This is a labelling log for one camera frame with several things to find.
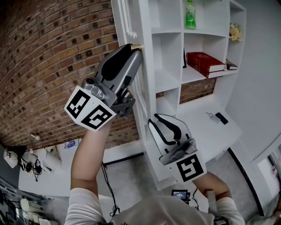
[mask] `human arm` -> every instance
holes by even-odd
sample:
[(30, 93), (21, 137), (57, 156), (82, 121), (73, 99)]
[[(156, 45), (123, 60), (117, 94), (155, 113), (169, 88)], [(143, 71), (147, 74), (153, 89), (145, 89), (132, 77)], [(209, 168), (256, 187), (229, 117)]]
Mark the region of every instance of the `human arm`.
[(193, 183), (205, 196), (207, 195), (207, 191), (213, 190), (217, 201), (224, 197), (232, 198), (226, 183), (210, 172), (207, 172), (203, 176), (195, 179)]
[(104, 148), (112, 121), (98, 131), (88, 130), (74, 155), (71, 167), (71, 189), (84, 188), (96, 196), (96, 176), (104, 156)]

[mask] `white bookshelf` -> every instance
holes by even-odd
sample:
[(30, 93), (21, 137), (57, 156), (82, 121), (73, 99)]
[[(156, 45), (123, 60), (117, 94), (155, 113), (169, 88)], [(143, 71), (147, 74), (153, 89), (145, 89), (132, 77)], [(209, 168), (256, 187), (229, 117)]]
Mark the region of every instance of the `white bookshelf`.
[[(225, 69), (219, 73), (212, 95), (184, 104), (179, 102), (182, 84), (206, 79), (188, 65), (183, 68), (184, 50), (185, 53), (203, 51), (222, 62), (229, 59), (237, 66), (240, 65), (246, 31), (246, 10), (234, 0), (193, 0), (197, 29), (186, 29), (186, 1), (124, 0), (112, 3), (120, 44), (144, 46), (144, 63), (133, 85), (134, 97), (139, 105), (134, 113), (145, 156), (158, 189), (176, 181), (159, 162), (160, 153), (147, 127), (148, 119), (157, 121), (155, 113), (183, 120), (205, 161), (225, 151), (242, 134), (224, 111), (238, 70)], [(229, 39), (230, 23), (241, 26), (242, 42)], [(155, 94), (159, 92), (163, 92), (164, 96), (156, 98)], [(206, 114), (218, 112), (228, 119), (228, 124), (216, 124)], [(157, 124), (167, 139), (172, 138), (168, 129)]]

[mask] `book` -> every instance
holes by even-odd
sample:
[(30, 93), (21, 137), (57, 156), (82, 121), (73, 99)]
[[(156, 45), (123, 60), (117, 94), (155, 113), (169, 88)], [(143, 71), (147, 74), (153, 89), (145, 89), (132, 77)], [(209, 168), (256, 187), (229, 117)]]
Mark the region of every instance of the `book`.
[(214, 78), (214, 77), (218, 77), (218, 76), (222, 76), (223, 75), (223, 70), (215, 71), (215, 72), (211, 72), (210, 73), (207, 70), (205, 70), (203, 67), (200, 67), (197, 64), (193, 63), (193, 61), (187, 60), (187, 64), (190, 67), (192, 67), (193, 69), (197, 70), (199, 73), (201, 73), (206, 78)]
[(186, 58), (210, 73), (224, 69), (224, 63), (204, 52), (188, 52)]
[(234, 63), (232, 63), (228, 59), (227, 59), (226, 65), (227, 65), (228, 70), (237, 70), (238, 69), (238, 66), (236, 66)]

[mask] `floor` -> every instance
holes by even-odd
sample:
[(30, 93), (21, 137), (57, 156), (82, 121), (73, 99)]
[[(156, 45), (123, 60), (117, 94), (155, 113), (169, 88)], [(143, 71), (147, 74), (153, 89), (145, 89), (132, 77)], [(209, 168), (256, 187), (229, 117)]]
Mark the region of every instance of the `floor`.
[[(228, 152), (224, 153), (218, 160), (212, 159), (206, 166), (208, 171), (216, 174), (229, 186), (237, 209), (245, 220), (248, 220), (251, 215), (257, 212), (254, 197), (242, 173)], [(183, 189), (181, 185), (176, 184), (158, 191), (154, 185), (144, 156), (109, 165), (108, 178), (117, 205), (121, 211), (130, 208), (135, 203), (149, 196), (170, 195), (172, 189)], [(195, 189), (196, 187), (192, 183), (188, 187), (191, 193)], [(208, 209), (206, 198), (199, 192), (196, 192), (195, 197), (199, 199), (199, 209), (206, 211)], [(67, 207), (68, 199), (61, 198), (51, 200), (47, 206), (47, 210), (53, 212), (54, 219), (64, 224)], [(109, 210), (103, 210), (104, 218), (107, 221), (111, 218), (109, 216)]]

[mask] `plastic bottle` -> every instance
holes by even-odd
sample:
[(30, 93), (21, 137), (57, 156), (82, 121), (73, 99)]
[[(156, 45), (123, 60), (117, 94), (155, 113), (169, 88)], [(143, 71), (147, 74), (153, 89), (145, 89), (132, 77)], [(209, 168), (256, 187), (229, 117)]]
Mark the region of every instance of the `plastic bottle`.
[(187, 0), (186, 2), (185, 27), (188, 29), (196, 29), (195, 5), (192, 0)]

